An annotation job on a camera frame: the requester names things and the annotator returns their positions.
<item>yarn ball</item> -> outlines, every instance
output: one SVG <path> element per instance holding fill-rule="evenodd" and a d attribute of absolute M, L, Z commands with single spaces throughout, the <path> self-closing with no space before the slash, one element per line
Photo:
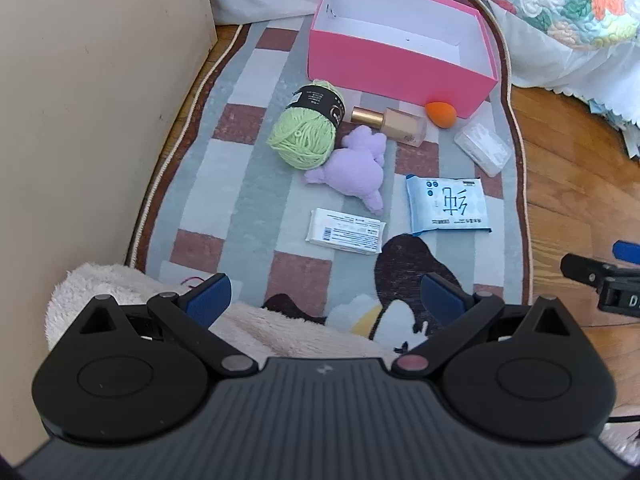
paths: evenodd
<path fill-rule="evenodd" d="M 315 86 L 328 88 L 342 102 L 340 92 L 327 81 L 315 80 Z M 322 166 L 334 150 L 335 126 L 320 112 L 308 108 L 287 108 L 273 125 L 267 139 L 287 164 L 298 170 Z"/>
<path fill-rule="evenodd" d="M 456 123 L 456 109 L 449 103 L 427 103 L 424 105 L 424 111 L 439 128 L 450 128 Z"/>

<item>plaid carpet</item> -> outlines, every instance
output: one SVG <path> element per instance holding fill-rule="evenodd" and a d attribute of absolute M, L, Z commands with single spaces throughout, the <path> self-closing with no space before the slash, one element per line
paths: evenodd
<path fill-rule="evenodd" d="M 244 26 L 205 82 L 175 153 L 143 205 L 131 263 L 162 282 L 196 284 L 214 272 L 232 280 L 234 299 L 265 304 L 292 317 L 358 333 L 389 348 L 412 348 L 439 328 L 420 302 L 419 280 L 435 271 L 467 292 L 489 290 L 507 303 L 528 302 L 530 249 L 522 142 L 509 106 L 508 55 L 494 22 L 477 0 L 495 40 L 501 81 L 468 120 L 450 130 L 432 126 L 420 148 L 388 141 L 382 254 L 335 251 L 305 242 L 316 207 L 371 216 L 362 202 L 328 186 L 305 185 L 303 173 L 266 144 L 292 94 L 308 83 L 311 16 Z M 421 107 L 343 90 L 347 110 Z M 487 177 L 454 143 L 456 131 L 481 123 L 513 157 Z M 343 123 L 337 142 L 354 124 Z M 405 175 L 478 177 L 492 232 L 436 231 L 412 237 Z"/>

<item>open cardboard box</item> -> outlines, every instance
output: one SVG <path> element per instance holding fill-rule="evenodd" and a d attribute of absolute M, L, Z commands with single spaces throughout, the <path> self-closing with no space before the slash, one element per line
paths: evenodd
<path fill-rule="evenodd" d="M 491 52 L 479 11 L 453 0 L 320 0 L 308 76 L 468 118 L 498 81 Z"/>

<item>wall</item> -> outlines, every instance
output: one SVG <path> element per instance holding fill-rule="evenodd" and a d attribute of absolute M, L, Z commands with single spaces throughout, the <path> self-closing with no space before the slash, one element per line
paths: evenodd
<path fill-rule="evenodd" d="M 215 42 L 209 0 L 0 0 L 0 453 L 45 437 L 31 379 L 55 283 L 122 262 Z"/>

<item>purple plush toy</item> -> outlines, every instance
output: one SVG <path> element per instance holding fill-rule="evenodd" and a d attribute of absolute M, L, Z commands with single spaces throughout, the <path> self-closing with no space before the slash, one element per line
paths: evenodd
<path fill-rule="evenodd" d="M 368 126 L 358 126 L 342 139 L 320 168 L 305 172 L 308 184 L 328 184 L 348 196 L 357 196 L 372 213 L 382 213 L 382 166 L 385 163 L 385 134 L 373 134 Z"/>

